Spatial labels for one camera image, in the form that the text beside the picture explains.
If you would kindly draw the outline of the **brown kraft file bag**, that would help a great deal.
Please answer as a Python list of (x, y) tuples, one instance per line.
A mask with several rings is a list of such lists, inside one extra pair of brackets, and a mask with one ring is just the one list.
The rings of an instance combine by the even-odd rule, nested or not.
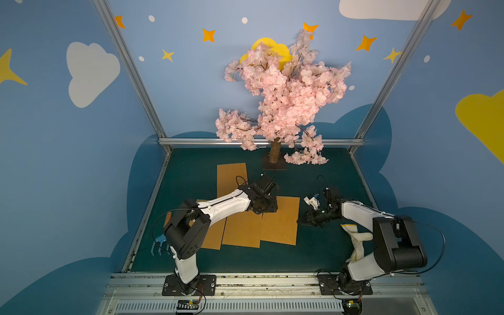
[(275, 213), (244, 211), (228, 217), (222, 244), (245, 248), (259, 248), (262, 241), (295, 245), (300, 198), (278, 196), (277, 202)]

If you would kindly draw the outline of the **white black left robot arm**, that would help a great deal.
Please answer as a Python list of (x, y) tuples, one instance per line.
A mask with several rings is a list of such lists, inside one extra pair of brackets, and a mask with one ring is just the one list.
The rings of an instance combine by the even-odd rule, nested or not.
[(200, 276), (196, 254), (209, 228), (237, 213), (275, 213), (278, 210), (272, 193), (275, 187), (276, 183), (268, 175), (262, 175), (258, 182), (245, 181), (222, 197), (200, 203), (187, 200), (176, 209), (164, 226), (168, 249), (175, 260), (176, 279), (194, 290)]

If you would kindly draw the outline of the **white yellow cloth strip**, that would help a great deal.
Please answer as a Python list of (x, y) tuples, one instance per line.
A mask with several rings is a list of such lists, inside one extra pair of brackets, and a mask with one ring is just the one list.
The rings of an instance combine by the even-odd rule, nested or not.
[(354, 248), (351, 256), (345, 262), (352, 263), (364, 258), (363, 243), (372, 241), (373, 234), (371, 232), (358, 232), (358, 227), (355, 224), (342, 224), (341, 228), (350, 236)]

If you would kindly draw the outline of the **brown kraft envelope far left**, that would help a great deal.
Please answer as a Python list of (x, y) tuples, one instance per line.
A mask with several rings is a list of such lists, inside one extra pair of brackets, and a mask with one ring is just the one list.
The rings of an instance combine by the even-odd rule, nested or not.
[(217, 166), (217, 197), (220, 198), (233, 191), (248, 180), (245, 163), (222, 164)]

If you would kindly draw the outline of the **brown kraft envelope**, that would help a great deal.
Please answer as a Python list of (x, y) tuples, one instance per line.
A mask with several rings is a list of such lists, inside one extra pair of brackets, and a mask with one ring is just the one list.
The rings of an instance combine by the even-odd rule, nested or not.
[(248, 180), (245, 163), (222, 164), (217, 166), (217, 197), (220, 198), (233, 191)]
[[(196, 200), (196, 203), (200, 202), (207, 202), (207, 200), (201, 200), (198, 199)], [(165, 216), (165, 221), (164, 221), (164, 228), (168, 225), (169, 221), (171, 220), (173, 214), (177, 212), (178, 210), (174, 210), (169, 212)], [(206, 238), (202, 244), (202, 249), (214, 249), (214, 250), (220, 250), (221, 244), (223, 241), (223, 234), (224, 234), (224, 228), (226, 225), (227, 219), (220, 220), (219, 222), (213, 224), (209, 230), (208, 233), (206, 234)]]

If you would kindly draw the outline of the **brown kraft envelope front left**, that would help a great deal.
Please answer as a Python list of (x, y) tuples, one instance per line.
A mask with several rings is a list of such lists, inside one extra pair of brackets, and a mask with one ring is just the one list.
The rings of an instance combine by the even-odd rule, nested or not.
[[(207, 200), (201, 200), (198, 199), (196, 200), (196, 203), (200, 202), (207, 202)], [(178, 210), (174, 210), (169, 212), (165, 216), (165, 221), (164, 221), (164, 228), (168, 225), (169, 221), (171, 220), (173, 214), (177, 212)], [(214, 250), (220, 250), (221, 244), (223, 241), (223, 234), (224, 234), (224, 228), (226, 225), (227, 219), (220, 220), (219, 222), (213, 224), (209, 230), (208, 233), (206, 234), (206, 238), (202, 244), (202, 249), (214, 249)]]

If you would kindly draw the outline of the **right circuit board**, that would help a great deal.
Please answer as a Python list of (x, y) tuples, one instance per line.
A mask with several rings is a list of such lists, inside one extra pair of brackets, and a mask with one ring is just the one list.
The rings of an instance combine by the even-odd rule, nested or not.
[(359, 300), (342, 300), (343, 315), (361, 315), (362, 302)]

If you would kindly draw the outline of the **circuit board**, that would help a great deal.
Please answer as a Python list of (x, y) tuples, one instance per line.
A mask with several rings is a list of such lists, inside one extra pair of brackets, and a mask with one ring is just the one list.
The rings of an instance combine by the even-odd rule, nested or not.
[(184, 300), (184, 299), (179, 299), (176, 302), (176, 308), (175, 311), (177, 313), (196, 313), (200, 310), (200, 302), (197, 300)]
[(343, 315), (361, 315), (362, 302), (359, 300), (342, 300)]

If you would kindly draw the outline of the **blue plastic fork toy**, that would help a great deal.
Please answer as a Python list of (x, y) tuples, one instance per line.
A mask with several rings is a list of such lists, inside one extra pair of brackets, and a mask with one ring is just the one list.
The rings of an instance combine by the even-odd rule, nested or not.
[(155, 254), (161, 256), (164, 253), (169, 253), (169, 244), (164, 234), (154, 238), (150, 252), (152, 256), (155, 256)]

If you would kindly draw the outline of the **pink cherry blossom tree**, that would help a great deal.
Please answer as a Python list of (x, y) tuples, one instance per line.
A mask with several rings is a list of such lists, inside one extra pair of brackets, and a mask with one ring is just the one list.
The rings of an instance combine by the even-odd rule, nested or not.
[(282, 144), (293, 149), (292, 154), (284, 156), (289, 164), (328, 162), (322, 155), (323, 139), (314, 120), (321, 108), (345, 96), (345, 81), (352, 67), (317, 62), (311, 35), (302, 30), (291, 47), (257, 41), (245, 56), (226, 67), (225, 80), (234, 82), (240, 77), (245, 88), (262, 101), (257, 118), (238, 110), (220, 110), (215, 122), (218, 138), (227, 143), (237, 140), (243, 150), (253, 151), (257, 149), (256, 138), (262, 137), (271, 144), (272, 164), (278, 161)]

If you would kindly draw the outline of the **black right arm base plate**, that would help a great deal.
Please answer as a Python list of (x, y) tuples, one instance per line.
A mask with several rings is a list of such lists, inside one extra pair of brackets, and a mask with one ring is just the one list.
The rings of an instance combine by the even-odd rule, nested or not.
[(369, 281), (354, 281), (346, 274), (319, 273), (316, 275), (322, 295), (372, 295)]

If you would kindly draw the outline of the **aluminium front rail frame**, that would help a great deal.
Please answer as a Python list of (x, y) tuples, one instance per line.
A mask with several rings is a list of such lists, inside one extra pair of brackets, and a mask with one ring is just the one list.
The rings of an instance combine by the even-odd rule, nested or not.
[[(362, 314), (436, 314), (419, 276), (372, 280), (372, 295), (322, 295), (316, 275), (328, 272), (215, 273), (214, 296), (163, 296), (166, 273), (114, 274), (97, 314), (342, 314), (342, 300), (362, 302)], [(179, 299), (200, 302), (177, 313)]]

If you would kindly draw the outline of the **aluminium right corner post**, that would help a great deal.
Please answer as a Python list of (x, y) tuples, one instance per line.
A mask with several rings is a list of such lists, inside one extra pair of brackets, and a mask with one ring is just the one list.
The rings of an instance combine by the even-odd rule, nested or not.
[(402, 48), (402, 53), (398, 57), (398, 60), (393, 64), (392, 69), (387, 76), (377, 98), (371, 105), (369, 111), (364, 117), (356, 135), (354, 136), (354, 141), (356, 143), (364, 144), (364, 138), (367, 135), (370, 127), (377, 118), (379, 112), (381, 111), (383, 105), (391, 94), (394, 86), (398, 82), (403, 70), (409, 63), (411, 57), (416, 51), (418, 45), (421, 43), (424, 35), (426, 34), (429, 26), (434, 20), (434, 14), (441, 4), (441, 0), (430, 0), (425, 5), (424, 10), (419, 16), (411, 34), (409, 35), (407, 41)]

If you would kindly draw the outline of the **aluminium corner post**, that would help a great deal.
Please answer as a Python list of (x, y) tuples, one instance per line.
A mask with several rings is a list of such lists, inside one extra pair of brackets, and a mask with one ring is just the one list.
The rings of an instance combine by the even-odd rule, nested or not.
[(421, 43), (424, 35), (426, 34), (429, 26), (434, 20), (434, 14), (441, 4), (441, 0), (430, 0), (425, 5), (424, 10), (419, 16), (411, 34), (409, 35), (407, 41), (402, 48), (402, 53), (398, 57), (398, 60), (393, 64), (392, 69), (387, 76), (377, 98), (371, 105), (369, 111), (364, 117), (356, 135), (354, 136), (354, 141), (356, 143), (364, 144), (364, 138), (367, 135), (370, 127), (377, 118), (379, 112), (381, 111), (383, 105), (391, 94), (394, 86), (398, 82), (403, 70), (409, 63), (411, 57), (416, 51), (418, 45)]
[(123, 38), (120, 27), (118, 26), (115, 16), (113, 15), (112, 8), (108, 1), (105, 0), (93, 0), (94, 6), (96, 7), (98, 14), (103, 21), (112, 42), (118, 51), (119, 57), (128, 73), (133, 86), (142, 102), (142, 105), (150, 119), (150, 122), (158, 135), (158, 139), (161, 140), (166, 137), (165, 130), (161, 123), (160, 117), (156, 111), (156, 108), (150, 98), (146, 86), (140, 77), (140, 73), (135, 65), (135, 61), (127, 47), (127, 44)]

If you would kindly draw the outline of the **aluminium left corner post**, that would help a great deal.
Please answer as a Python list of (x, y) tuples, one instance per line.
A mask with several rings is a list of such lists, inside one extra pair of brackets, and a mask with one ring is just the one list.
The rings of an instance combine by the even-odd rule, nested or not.
[(98, 14), (103, 21), (112, 42), (118, 51), (119, 57), (128, 73), (133, 86), (142, 102), (142, 105), (150, 119), (150, 122), (158, 135), (158, 139), (161, 140), (166, 137), (165, 130), (161, 123), (160, 117), (156, 111), (156, 108), (150, 98), (146, 86), (140, 77), (140, 73), (135, 65), (135, 61), (127, 47), (127, 44), (123, 38), (120, 27), (118, 26), (115, 16), (113, 15), (112, 8), (108, 1), (105, 0), (93, 0), (94, 6), (96, 7)]

